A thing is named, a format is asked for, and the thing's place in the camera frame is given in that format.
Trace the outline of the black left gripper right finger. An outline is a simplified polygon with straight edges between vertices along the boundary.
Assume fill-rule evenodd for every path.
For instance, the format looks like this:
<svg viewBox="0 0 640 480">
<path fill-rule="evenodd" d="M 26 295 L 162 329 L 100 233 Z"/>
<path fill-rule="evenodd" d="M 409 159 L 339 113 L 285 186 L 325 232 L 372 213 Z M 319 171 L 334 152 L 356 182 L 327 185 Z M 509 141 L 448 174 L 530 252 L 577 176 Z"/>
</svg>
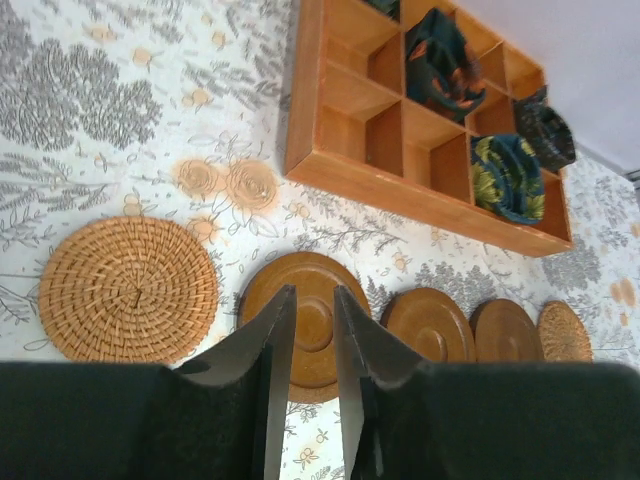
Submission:
<svg viewBox="0 0 640 480">
<path fill-rule="evenodd" d="M 345 477 L 421 479 L 426 445 L 421 357 L 334 289 L 334 341 Z"/>
</svg>

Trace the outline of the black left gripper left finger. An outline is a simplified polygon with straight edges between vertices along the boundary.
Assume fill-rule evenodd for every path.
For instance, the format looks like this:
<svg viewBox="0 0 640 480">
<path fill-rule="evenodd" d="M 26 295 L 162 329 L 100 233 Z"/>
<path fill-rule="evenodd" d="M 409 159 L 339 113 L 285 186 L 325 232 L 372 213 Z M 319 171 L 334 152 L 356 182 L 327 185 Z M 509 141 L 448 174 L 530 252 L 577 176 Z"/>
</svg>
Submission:
<svg viewBox="0 0 640 480">
<path fill-rule="evenodd" d="M 286 285 L 248 323 L 176 369 L 189 384 L 178 478 L 279 478 L 296 309 L 296 289 Z"/>
</svg>

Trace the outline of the brown wooden coaster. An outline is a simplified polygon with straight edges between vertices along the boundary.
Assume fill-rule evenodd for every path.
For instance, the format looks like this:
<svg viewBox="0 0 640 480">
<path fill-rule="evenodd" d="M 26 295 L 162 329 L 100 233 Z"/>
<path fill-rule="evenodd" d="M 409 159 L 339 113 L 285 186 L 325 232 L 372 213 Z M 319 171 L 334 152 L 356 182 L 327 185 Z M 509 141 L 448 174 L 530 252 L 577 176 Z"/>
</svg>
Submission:
<svg viewBox="0 0 640 480">
<path fill-rule="evenodd" d="M 479 305 L 470 318 L 479 363 L 539 362 L 544 354 L 527 312 L 508 299 Z"/>
<path fill-rule="evenodd" d="M 285 285 L 294 286 L 297 295 L 289 400 L 330 401 L 338 396 L 334 288 L 347 287 L 367 314 L 369 303 L 360 282 L 341 263 L 318 253 L 297 252 L 270 262 L 253 277 L 240 300 L 236 325 L 252 320 Z"/>
<path fill-rule="evenodd" d="M 456 302 L 433 288 L 415 288 L 396 295 L 381 324 L 432 362 L 475 363 L 471 326 Z"/>
</svg>

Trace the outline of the woven rattan coaster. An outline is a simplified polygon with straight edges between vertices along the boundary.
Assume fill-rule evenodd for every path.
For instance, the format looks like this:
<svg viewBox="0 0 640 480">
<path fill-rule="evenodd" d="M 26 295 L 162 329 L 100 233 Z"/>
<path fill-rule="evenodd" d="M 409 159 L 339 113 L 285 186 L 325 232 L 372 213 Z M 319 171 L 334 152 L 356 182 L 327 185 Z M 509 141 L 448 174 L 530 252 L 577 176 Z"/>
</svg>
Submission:
<svg viewBox="0 0 640 480">
<path fill-rule="evenodd" d="M 578 315 L 561 301 L 545 304 L 537 331 L 543 355 L 549 362 L 592 362 L 591 341 Z"/>
<path fill-rule="evenodd" d="M 173 364 L 205 339 L 218 308 L 207 250 L 179 224 L 112 217 L 69 235 L 40 277 L 38 311 L 76 362 Z"/>
</svg>

